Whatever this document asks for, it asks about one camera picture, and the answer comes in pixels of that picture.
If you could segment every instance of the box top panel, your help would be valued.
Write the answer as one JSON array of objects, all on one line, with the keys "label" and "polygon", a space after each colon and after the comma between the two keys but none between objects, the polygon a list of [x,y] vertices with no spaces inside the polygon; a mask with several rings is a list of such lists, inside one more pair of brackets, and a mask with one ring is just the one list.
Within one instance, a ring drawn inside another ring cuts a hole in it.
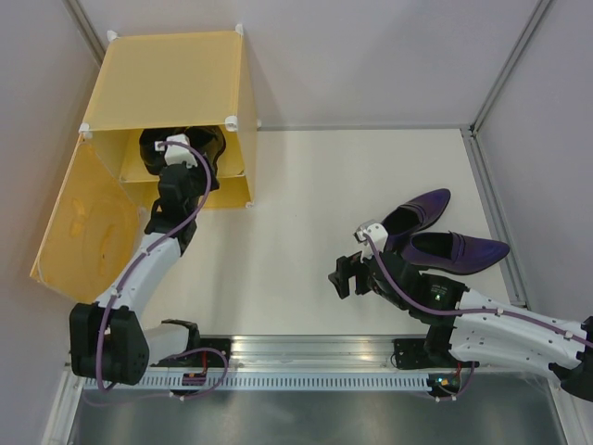
[{"label": "box top panel", "polygon": [[83,122],[91,131],[223,124],[237,112],[241,45],[232,31],[121,37]]}]

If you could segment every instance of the cabinet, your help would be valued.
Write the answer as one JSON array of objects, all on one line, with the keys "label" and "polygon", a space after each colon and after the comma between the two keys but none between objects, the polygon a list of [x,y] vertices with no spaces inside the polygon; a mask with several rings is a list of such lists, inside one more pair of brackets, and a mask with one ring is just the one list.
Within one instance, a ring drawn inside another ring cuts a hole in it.
[{"label": "cabinet", "polygon": [[121,37],[108,47],[31,277],[93,301],[132,256],[158,197],[138,139],[147,128],[218,125],[221,188],[207,209],[250,207],[257,116],[238,32]]}]

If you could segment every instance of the gray wall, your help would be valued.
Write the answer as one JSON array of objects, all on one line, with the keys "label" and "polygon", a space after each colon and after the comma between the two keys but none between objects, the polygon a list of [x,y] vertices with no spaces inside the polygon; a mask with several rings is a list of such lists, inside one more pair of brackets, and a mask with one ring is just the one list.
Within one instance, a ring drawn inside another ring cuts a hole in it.
[{"label": "gray wall", "polygon": [[243,23],[265,127],[465,124],[536,0],[80,0],[97,33]]},{"label": "gray wall", "polygon": [[0,443],[39,443],[68,350],[72,303],[28,274],[97,66],[60,0],[0,14]]},{"label": "gray wall", "polygon": [[529,301],[575,320],[593,315],[591,18],[555,3],[481,132]]}]

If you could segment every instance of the shoe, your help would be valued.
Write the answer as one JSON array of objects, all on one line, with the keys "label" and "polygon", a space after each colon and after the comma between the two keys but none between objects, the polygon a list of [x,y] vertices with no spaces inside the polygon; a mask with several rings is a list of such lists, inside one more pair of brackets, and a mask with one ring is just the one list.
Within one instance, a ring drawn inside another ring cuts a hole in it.
[{"label": "shoe", "polygon": [[496,264],[510,251],[511,248],[500,241],[449,232],[413,235],[399,254],[421,269],[470,275]]},{"label": "shoe", "polygon": [[396,250],[411,234],[436,223],[450,199],[451,192],[439,188],[415,197],[389,213],[383,220],[383,227],[389,234],[384,251]]}]

